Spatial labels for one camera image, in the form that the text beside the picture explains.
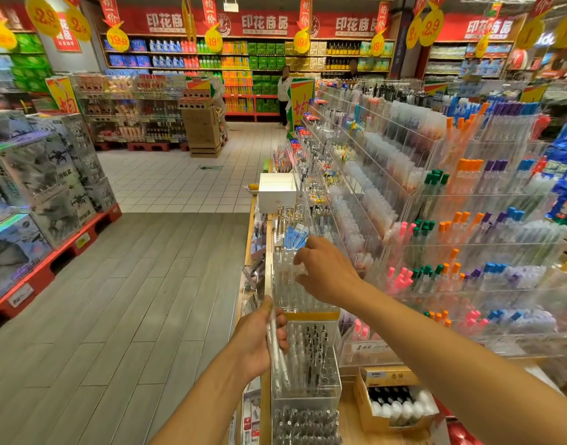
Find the hand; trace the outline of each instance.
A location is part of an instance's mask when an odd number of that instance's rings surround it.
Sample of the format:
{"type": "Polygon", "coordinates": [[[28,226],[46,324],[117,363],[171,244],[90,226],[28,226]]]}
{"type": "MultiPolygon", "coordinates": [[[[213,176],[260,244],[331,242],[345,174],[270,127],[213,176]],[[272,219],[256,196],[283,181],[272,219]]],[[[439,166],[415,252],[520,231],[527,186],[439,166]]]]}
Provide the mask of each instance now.
{"type": "MultiPolygon", "coordinates": [[[[240,359],[242,373],[246,384],[257,376],[264,374],[270,365],[269,350],[267,349],[267,325],[273,309],[273,299],[268,295],[261,306],[247,316],[243,316],[236,325],[230,343],[235,347],[236,356],[240,359]]],[[[287,318],[283,309],[277,308],[277,340],[284,353],[289,350],[287,343],[287,318]]]]}
{"type": "Polygon", "coordinates": [[[324,237],[312,235],[294,257],[294,264],[304,264],[308,275],[296,276],[296,282],[318,301],[351,311],[352,294],[363,285],[352,263],[324,237]]]}

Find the person in white shirt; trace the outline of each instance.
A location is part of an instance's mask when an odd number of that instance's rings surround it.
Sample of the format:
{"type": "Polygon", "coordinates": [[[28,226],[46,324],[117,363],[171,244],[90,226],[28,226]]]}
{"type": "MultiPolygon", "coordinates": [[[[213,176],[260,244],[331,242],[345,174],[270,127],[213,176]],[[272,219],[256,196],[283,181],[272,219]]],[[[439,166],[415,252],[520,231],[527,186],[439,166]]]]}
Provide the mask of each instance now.
{"type": "Polygon", "coordinates": [[[289,76],[289,65],[286,65],[281,70],[281,78],[277,83],[277,98],[279,99],[279,114],[281,115],[281,124],[287,126],[287,115],[285,108],[287,102],[289,101],[289,96],[287,96],[287,90],[292,83],[292,78],[289,76]]]}

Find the black pants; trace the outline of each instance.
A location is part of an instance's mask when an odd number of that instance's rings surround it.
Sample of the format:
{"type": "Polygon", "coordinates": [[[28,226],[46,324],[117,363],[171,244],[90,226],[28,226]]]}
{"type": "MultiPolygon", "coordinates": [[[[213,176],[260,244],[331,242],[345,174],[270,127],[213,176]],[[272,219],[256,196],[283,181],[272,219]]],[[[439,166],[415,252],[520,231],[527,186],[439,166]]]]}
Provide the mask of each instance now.
{"type": "Polygon", "coordinates": [[[281,124],[283,126],[287,125],[287,112],[285,107],[287,106],[287,101],[279,101],[279,115],[281,117],[281,124]]]}

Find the white tile floor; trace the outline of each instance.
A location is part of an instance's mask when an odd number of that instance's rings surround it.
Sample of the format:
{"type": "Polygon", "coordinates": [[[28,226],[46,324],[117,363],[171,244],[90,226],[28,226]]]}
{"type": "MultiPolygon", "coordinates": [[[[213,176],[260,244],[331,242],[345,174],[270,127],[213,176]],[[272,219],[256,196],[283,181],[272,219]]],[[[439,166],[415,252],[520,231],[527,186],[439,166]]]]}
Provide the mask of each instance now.
{"type": "Polygon", "coordinates": [[[113,150],[98,153],[123,212],[248,212],[263,164],[285,130],[275,123],[229,123],[229,140],[217,159],[188,152],[113,150]],[[201,170],[199,165],[221,165],[201,170]]]}

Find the forearm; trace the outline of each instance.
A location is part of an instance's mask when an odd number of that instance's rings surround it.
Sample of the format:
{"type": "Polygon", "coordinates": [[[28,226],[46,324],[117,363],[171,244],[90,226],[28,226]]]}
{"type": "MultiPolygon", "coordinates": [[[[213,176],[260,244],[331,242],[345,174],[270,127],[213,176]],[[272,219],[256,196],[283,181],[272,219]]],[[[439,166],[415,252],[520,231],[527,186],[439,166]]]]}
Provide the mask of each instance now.
{"type": "Polygon", "coordinates": [[[352,299],[349,310],[482,442],[567,443],[567,399],[546,384],[369,284],[352,299]]]}
{"type": "Polygon", "coordinates": [[[150,444],[219,445],[246,386],[241,373],[238,353],[228,343],[150,444]]]}

